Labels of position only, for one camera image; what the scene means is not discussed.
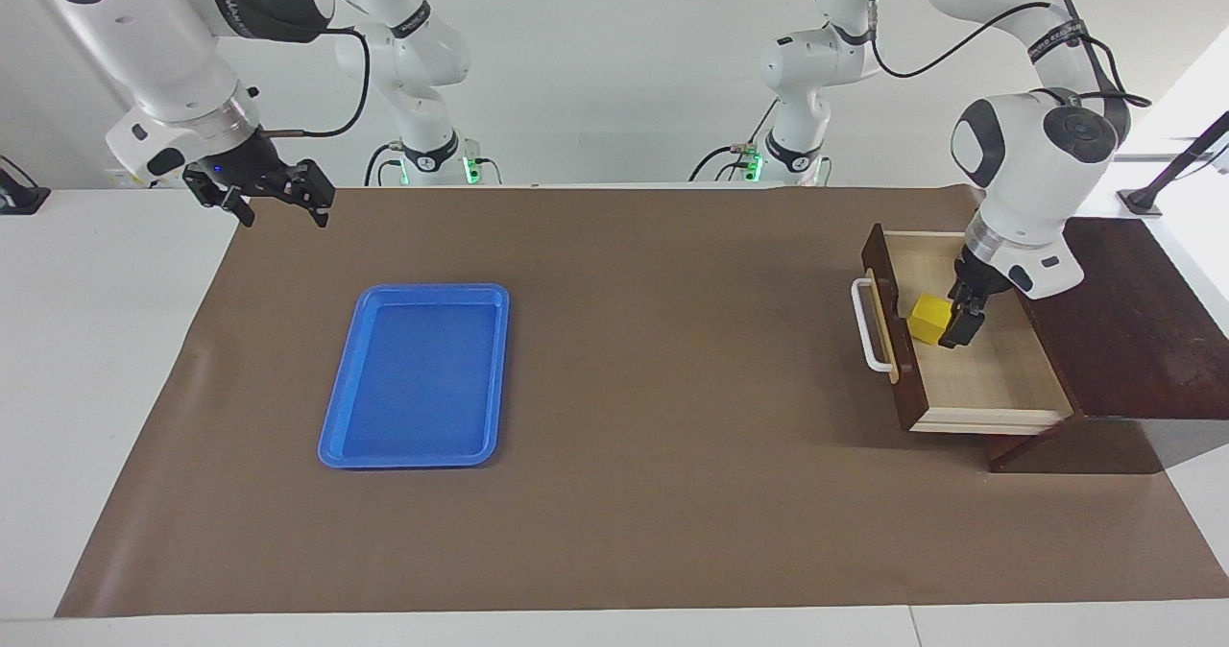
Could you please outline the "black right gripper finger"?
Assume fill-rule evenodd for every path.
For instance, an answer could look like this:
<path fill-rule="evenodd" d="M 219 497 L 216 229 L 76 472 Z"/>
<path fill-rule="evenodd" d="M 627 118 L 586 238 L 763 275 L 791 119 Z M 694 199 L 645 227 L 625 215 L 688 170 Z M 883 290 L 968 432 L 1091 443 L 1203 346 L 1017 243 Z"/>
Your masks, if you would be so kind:
<path fill-rule="evenodd" d="M 307 210 L 317 228 L 326 228 L 336 197 L 336 187 L 313 160 L 293 167 L 293 202 Z"/>
<path fill-rule="evenodd" d="M 202 205 L 206 208 L 220 208 L 234 215 L 242 228 L 252 228 L 254 224 L 254 210 L 243 196 L 236 189 L 219 189 L 216 186 L 206 186 L 202 189 Z"/>

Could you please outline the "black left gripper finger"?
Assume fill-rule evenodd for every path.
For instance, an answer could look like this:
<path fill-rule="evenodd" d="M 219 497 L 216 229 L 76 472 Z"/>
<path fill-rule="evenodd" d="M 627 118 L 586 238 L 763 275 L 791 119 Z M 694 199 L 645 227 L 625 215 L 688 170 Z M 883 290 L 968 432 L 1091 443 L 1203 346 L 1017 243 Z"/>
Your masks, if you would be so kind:
<path fill-rule="evenodd" d="M 984 310 L 982 308 L 952 304 L 952 312 L 939 338 L 939 346 L 944 348 L 965 347 L 975 339 L 980 328 L 984 324 Z"/>

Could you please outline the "yellow cube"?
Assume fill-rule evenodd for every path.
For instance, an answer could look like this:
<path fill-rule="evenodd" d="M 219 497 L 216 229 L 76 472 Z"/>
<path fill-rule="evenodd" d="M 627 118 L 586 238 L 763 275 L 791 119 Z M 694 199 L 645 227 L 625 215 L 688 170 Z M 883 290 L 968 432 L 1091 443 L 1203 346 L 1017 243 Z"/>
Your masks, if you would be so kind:
<path fill-rule="evenodd" d="M 921 294 L 905 322 L 914 339 L 922 344 L 939 347 L 952 324 L 952 301 L 948 298 Z"/>

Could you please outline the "dark wooden drawer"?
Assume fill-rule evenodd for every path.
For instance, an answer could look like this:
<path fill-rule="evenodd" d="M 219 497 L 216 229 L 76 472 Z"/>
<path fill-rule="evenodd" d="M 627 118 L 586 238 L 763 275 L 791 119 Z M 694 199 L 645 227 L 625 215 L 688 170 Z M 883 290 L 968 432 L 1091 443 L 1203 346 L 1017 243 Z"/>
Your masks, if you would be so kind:
<path fill-rule="evenodd" d="M 914 433 L 1036 435 L 1072 416 L 1018 294 L 992 296 L 986 324 L 971 344 L 944 348 L 909 335 L 907 319 L 921 294 L 944 296 L 961 234 L 892 231 L 875 224 L 862 250 L 873 267 L 900 364 L 890 381 L 897 419 Z"/>

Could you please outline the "tan handle backplate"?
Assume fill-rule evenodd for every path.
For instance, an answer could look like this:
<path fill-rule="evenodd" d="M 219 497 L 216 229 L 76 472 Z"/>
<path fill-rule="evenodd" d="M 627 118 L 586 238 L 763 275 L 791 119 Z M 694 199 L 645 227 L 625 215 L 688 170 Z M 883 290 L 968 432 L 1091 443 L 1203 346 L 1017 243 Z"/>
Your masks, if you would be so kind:
<path fill-rule="evenodd" d="M 873 301 L 870 301 L 870 309 L 873 309 L 875 331 L 878 331 L 878 338 L 880 341 L 880 351 L 869 349 L 869 359 L 866 359 L 866 364 L 869 368 L 873 368 L 873 371 L 882 371 L 882 374 L 887 374 L 890 383 L 895 386 L 898 384 L 901 376 L 900 364 L 897 362 L 896 352 L 889 332 L 889 322 L 885 316 L 885 310 L 882 310 L 882 295 L 879 292 L 878 276 L 875 276 L 873 267 L 865 268 L 863 278 L 857 280 L 857 288 L 869 289 L 870 299 L 873 299 Z"/>

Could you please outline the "white drawer handle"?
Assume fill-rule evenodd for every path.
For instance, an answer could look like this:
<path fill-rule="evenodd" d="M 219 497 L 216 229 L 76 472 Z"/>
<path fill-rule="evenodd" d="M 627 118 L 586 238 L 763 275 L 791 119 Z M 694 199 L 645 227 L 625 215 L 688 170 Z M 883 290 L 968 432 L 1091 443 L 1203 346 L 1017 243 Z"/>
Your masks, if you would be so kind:
<path fill-rule="evenodd" d="M 873 309 L 870 309 L 873 299 L 870 299 L 869 289 L 857 288 L 857 280 L 862 278 L 863 276 L 850 283 L 849 293 L 852 305 L 855 308 L 857 336 L 859 336 L 863 357 L 866 362 L 869 359 L 869 349 L 880 351 L 880 341 L 873 319 Z"/>

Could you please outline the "dark wooden cabinet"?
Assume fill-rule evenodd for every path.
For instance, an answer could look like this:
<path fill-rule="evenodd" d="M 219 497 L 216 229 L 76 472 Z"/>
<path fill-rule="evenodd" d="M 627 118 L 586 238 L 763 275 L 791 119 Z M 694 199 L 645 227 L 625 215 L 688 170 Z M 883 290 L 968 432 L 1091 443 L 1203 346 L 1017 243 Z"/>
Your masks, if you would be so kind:
<path fill-rule="evenodd" d="M 1142 220 L 1074 218 L 1077 287 L 1025 312 L 1072 415 L 987 435 L 994 472 L 1153 475 L 1229 445 L 1229 337 Z"/>

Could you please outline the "blue plastic tray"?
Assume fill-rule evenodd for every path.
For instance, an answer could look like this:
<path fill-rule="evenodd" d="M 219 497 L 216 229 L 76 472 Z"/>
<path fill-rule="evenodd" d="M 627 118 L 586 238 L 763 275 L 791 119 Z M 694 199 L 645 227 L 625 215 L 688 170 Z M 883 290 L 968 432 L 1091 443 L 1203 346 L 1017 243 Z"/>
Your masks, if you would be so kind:
<path fill-rule="evenodd" d="M 356 298 L 317 455 L 333 470 L 479 467 L 497 450 L 511 299 L 494 283 Z"/>

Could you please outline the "brown table mat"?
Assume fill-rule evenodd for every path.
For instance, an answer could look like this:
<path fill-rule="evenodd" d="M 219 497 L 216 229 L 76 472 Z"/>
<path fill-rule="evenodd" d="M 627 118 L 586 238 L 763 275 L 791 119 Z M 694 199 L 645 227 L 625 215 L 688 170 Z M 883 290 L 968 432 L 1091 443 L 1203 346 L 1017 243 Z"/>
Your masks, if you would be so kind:
<path fill-rule="evenodd" d="M 1229 597 L 1168 477 L 991 474 L 905 433 L 849 284 L 967 187 L 342 189 L 238 228 L 59 603 L 149 613 Z M 320 462 L 356 296 L 511 298 L 479 467 Z"/>

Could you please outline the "black mount base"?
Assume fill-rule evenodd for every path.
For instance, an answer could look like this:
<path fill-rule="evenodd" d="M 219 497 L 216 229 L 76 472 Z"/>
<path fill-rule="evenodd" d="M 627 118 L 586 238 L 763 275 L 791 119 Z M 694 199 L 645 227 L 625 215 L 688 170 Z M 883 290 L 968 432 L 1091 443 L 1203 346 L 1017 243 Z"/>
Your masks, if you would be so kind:
<path fill-rule="evenodd" d="M 11 157 L 0 154 L 0 215 L 32 215 L 50 197 L 50 189 Z"/>

